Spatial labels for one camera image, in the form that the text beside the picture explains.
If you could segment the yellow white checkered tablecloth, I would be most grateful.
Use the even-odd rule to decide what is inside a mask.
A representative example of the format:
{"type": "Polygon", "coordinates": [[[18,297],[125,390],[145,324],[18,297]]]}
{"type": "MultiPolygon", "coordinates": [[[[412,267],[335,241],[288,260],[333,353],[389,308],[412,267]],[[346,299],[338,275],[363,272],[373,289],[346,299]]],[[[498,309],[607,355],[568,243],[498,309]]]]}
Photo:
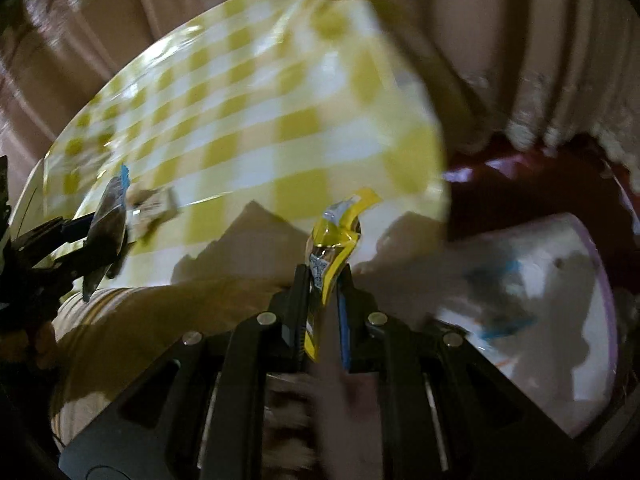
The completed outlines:
{"type": "Polygon", "coordinates": [[[445,236],[446,151],[430,96],[373,0],[229,0],[137,56],[44,159],[47,217],[98,206],[127,168],[178,214],[130,252],[118,284],[170,280],[219,248],[230,271],[288,272],[322,212],[362,188],[353,263],[430,252],[445,236]]]}

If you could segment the blue grey snack packet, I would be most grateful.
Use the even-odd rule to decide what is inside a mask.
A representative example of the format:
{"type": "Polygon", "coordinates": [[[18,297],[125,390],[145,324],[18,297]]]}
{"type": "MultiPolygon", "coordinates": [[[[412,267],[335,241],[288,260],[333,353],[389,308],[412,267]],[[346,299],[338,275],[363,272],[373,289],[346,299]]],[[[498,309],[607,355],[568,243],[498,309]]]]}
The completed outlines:
{"type": "Polygon", "coordinates": [[[104,278],[116,278],[124,262],[128,244],[126,194],[129,185],[129,169],[122,165],[119,173],[108,181],[94,212],[84,245],[82,299],[85,302],[104,278]]]}

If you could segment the white plastic bin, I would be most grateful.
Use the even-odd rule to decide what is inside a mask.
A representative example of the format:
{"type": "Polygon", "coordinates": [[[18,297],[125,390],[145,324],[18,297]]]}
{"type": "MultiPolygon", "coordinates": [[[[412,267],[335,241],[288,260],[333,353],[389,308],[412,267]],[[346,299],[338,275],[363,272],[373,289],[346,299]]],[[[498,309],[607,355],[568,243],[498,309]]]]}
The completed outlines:
{"type": "Polygon", "coordinates": [[[360,264],[354,279],[412,328],[429,318],[463,328],[571,437],[611,399],[613,293],[596,245],[572,214],[459,240],[405,262],[360,264]]]}

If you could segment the yellow snack packet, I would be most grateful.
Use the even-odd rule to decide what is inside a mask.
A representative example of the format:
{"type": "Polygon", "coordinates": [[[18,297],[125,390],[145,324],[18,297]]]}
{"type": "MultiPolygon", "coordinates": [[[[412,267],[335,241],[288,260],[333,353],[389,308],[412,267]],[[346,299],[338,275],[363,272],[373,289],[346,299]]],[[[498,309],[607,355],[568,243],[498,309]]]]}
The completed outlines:
{"type": "Polygon", "coordinates": [[[380,201],[372,188],[360,188],[352,196],[326,208],[311,230],[305,252],[311,300],[304,350],[314,362],[319,359],[324,309],[329,304],[330,293],[360,241],[359,216],[380,201]]]}

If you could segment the white snack packet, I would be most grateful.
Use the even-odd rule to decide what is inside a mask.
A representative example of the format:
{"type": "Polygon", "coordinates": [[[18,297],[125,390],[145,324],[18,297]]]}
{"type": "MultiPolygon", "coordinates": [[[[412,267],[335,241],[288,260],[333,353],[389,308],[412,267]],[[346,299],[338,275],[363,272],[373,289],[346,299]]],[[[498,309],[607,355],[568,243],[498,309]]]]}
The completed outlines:
{"type": "Polygon", "coordinates": [[[178,216],[179,206],[171,186],[142,188],[134,184],[126,194],[128,240],[146,240],[164,222],[178,216]]]}

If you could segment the beige curtain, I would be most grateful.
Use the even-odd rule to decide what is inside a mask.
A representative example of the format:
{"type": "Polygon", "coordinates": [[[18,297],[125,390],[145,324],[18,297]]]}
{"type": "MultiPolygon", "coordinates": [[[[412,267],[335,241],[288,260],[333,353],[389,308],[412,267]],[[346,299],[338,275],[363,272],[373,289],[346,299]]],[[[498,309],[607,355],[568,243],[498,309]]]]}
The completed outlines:
{"type": "MultiPolygon", "coordinates": [[[[1,151],[20,195],[66,124],[136,55],[226,0],[1,0],[1,151]]],[[[417,61],[431,50],[470,88],[477,118],[519,150],[589,133],[639,182],[639,0],[390,0],[417,61]]]]}

